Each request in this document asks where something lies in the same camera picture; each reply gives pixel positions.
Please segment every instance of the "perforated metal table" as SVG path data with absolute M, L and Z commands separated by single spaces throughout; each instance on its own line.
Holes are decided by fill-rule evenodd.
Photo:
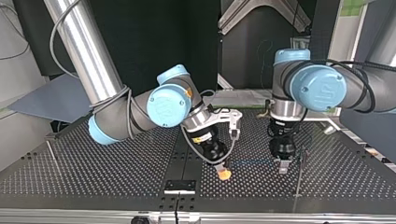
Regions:
M 154 129 L 105 147 L 91 140 L 86 121 L 77 123 L 50 143 L 54 155 L 44 145 L 0 173 L 0 223 L 9 212 L 51 214 L 53 209 L 169 217 L 396 215 L 396 174 L 343 133 L 325 135 L 319 123 L 305 123 L 296 137 L 297 146 L 312 141 L 296 195 L 299 165 L 294 161 L 286 175 L 278 173 L 268 149 L 268 119 L 256 119 L 259 111 L 242 110 L 241 137 L 231 156 L 233 176 L 228 181 L 218 180 L 215 170 L 189 150 L 178 128 Z M 230 145 L 227 124 L 219 129 L 220 139 Z M 163 193 L 167 180 L 182 179 L 196 181 L 194 195 Z

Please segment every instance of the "blue joint cap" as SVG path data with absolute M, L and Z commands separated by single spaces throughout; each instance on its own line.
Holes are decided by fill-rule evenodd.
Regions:
M 148 98 L 148 116 L 158 126 L 171 128 L 180 124 L 190 113 L 191 98 L 177 84 L 164 84 Z
M 166 72 L 157 76 L 157 81 L 161 86 L 164 82 L 166 82 L 167 80 L 173 77 L 186 76 L 186 75 L 190 75 L 190 73 L 187 72 L 183 64 L 178 64 L 175 67 L 170 68 Z
M 93 140 L 95 140 L 95 142 L 102 145 L 110 145 L 120 141 L 102 132 L 102 130 L 99 128 L 99 126 L 96 123 L 95 116 L 92 116 L 90 118 L 90 120 L 88 121 L 88 125 L 90 126 L 89 128 L 90 135 L 93 138 Z
M 310 60 L 309 49 L 280 49 L 275 54 L 274 65 L 291 61 Z
M 310 65 L 298 71 L 290 82 L 291 97 L 306 108 L 324 112 L 339 105 L 347 95 L 347 83 L 335 69 Z

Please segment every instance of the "metal pole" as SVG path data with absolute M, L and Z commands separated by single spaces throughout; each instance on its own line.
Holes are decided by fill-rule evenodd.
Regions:
M 391 9 L 388 19 L 372 46 L 368 61 L 396 66 L 396 7 Z
M 75 0 L 44 0 L 57 21 Z M 92 104 L 116 95 L 122 83 L 86 0 L 78 3 L 58 28 Z

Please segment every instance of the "robotic arm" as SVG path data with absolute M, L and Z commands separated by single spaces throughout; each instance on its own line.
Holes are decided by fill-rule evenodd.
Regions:
M 211 105 L 206 106 L 190 74 L 181 64 L 157 77 L 158 88 L 132 97 L 132 92 L 120 81 L 88 2 L 44 2 L 55 21 L 52 37 L 59 26 L 58 32 L 92 103 L 89 131 L 96 142 L 113 144 L 157 126 L 171 128 L 181 124 L 192 149 L 216 168 L 220 179 L 230 178 L 227 158 L 239 138 L 239 120 L 242 118 L 239 111 L 215 111 Z M 54 55 L 53 58 L 70 74 Z M 216 124 L 219 122 L 230 123 L 233 139 L 230 149 L 218 138 Z
M 157 80 L 160 87 L 155 90 L 135 99 L 121 97 L 95 113 L 89 121 L 91 137 L 100 144 L 108 145 L 157 126 L 171 128 L 181 124 L 186 141 L 195 153 L 216 168 L 220 179 L 230 178 L 227 158 L 239 139 L 242 113 L 206 106 L 190 74 L 181 64 L 162 73 Z M 220 122 L 230 123 L 230 137 L 233 140 L 230 149 L 218 138 L 216 124 Z
M 394 67 L 357 63 L 362 69 L 354 69 L 349 63 L 354 62 L 310 60 L 308 49 L 276 53 L 269 134 L 270 150 L 281 161 L 280 173 L 287 172 L 288 165 L 282 164 L 289 164 L 295 155 L 293 136 L 308 110 L 324 112 L 339 106 L 361 113 L 391 113 L 396 108 Z

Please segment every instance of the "small orange object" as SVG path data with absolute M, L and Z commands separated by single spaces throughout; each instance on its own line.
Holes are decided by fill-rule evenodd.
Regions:
M 231 171 L 226 169 L 226 170 L 218 171 L 218 175 L 220 180 L 228 180 L 230 179 L 232 173 Z
M 192 97 L 192 90 L 191 90 L 191 88 L 188 88 L 187 90 L 186 90 L 186 95 L 188 96 L 188 97 Z

